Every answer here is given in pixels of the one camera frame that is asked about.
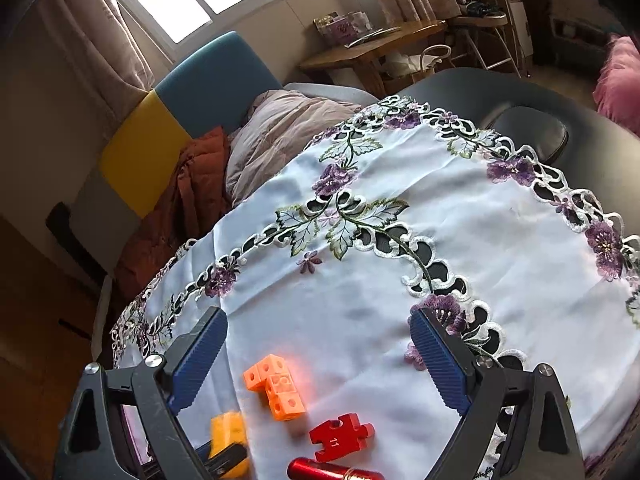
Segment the pink fluffy pillow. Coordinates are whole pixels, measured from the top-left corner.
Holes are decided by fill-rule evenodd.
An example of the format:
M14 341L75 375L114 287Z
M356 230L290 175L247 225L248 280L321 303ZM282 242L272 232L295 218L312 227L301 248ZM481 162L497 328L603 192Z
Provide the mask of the pink fluffy pillow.
M640 137L640 53L630 37L612 41L593 98L599 114Z

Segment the rust-colored cloth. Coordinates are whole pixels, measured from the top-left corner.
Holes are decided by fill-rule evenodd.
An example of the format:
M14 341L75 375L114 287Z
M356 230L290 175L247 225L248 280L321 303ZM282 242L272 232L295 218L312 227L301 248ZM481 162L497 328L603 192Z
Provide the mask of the rust-colored cloth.
M220 126L192 140L154 210L127 241L114 277L129 303L188 238L202 238L231 207L225 192L228 139Z

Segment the embroidered tablecloth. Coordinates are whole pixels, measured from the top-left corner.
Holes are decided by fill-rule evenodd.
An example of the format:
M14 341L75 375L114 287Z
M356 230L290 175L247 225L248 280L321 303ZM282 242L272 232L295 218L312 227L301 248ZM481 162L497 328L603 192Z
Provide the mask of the embroidered tablecloth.
M593 457L638 402L639 242L530 147L392 96L315 137L190 240L124 311L114 357L164 351L219 304L226 348L178 416L192 444L239 407L254 476L282 478L317 450L309 429L357 412L374 444L341 463L420 480L459 420L410 343L421 304L504 366L550 363ZM245 389L242 372L270 353L289 363L307 416L275 422ZM503 439L496 428L482 472Z

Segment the wooden desk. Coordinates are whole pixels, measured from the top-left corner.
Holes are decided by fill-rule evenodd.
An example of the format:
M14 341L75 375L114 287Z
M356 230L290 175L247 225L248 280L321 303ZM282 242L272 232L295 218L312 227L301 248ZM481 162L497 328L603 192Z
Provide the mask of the wooden desk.
M378 40L368 41L351 48L337 46L321 52L300 64L300 70L311 79L314 73L335 68L353 68L356 75L370 94L378 98L386 95L385 86L376 63L378 58L398 50L405 45L424 40L433 34L446 30L444 20L409 22L400 25L401 29Z

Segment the floor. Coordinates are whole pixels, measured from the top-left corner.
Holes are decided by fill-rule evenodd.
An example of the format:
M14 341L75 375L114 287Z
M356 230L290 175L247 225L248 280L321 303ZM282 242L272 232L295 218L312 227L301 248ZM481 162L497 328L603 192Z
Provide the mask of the floor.
M529 81L569 97L587 108L596 109L591 95L596 87L595 78L578 75L551 65L535 65L530 70L530 74Z
M91 361L97 301L2 217L0 240L0 438L35 479L49 480L58 425Z

